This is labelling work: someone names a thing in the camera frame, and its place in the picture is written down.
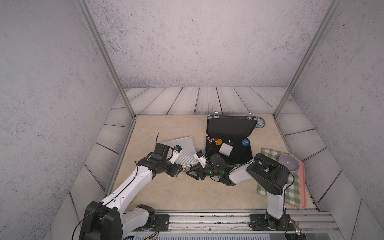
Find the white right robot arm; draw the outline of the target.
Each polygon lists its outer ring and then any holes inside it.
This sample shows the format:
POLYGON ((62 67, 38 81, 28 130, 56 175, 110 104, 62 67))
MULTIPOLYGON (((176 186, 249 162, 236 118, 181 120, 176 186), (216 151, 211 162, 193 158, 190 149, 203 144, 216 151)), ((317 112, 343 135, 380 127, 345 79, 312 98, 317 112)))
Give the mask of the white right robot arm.
POLYGON ((221 155, 213 154, 205 164, 200 162, 187 171, 187 175, 196 180, 217 177, 218 181, 226 186, 235 186, 254 179, 267 192, 266 219, 275 221, 277 225, 286 213, 285 192, 290 174, 284 165, 261 153, 233 168, 226 164, 221 155))

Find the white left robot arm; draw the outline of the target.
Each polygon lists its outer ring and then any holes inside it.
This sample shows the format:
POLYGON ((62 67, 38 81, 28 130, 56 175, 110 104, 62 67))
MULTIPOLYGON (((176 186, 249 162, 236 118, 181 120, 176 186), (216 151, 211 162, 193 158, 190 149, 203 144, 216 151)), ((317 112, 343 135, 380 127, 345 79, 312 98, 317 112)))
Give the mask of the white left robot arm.
POLYGON ((80 220, 80 240, 122 240, 125 235, 141 228, 158 232, 155 210, 138 205, 126 213, 128 205, 156 175, 167 173, 176 177, 183 167, 175 161, 182 147, 157 143, 155 150, 136 162, 134 172, 110 195, 100 202, 92 201, 80 220))

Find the black poker case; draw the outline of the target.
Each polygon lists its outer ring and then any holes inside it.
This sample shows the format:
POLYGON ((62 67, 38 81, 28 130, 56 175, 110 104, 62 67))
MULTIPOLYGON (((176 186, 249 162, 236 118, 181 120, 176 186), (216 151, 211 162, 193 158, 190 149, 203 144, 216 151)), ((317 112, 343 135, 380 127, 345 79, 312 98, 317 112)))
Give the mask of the black poker case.
POLYGON ((249 139, 257 120, 256 116, 248 114, 248 116, 230 116, 230 115, 209 115, 207 116, 206 128, 206 154, 209 159, 212 155, 218 154, 228 165, 241 165, 253 159, 251 143, 249 146, 243 146, 242 140, 249 139), (221 139, 223 143, 233 146, 233 150, 229 157, 219 153, 221 147, 215 142, 211 144, 207 137, 221 139))

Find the silver aluminium poker case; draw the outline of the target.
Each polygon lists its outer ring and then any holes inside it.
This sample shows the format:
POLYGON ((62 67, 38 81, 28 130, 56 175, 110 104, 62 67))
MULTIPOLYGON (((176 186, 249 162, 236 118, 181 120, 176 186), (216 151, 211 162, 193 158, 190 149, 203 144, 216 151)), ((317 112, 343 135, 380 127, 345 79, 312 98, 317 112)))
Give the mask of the silver aluminium poker case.
POLYGON ((179 145, 182 148, 182 152, 176 159, 176 164, 182 165, 184 169, 190 168, 196 164, 199 164, 199 160, 197 160, 194 155, 197 152, 193 138, 191 136, 176 139, 172 141, 164 142, 164 145, 175 147, 179 145))

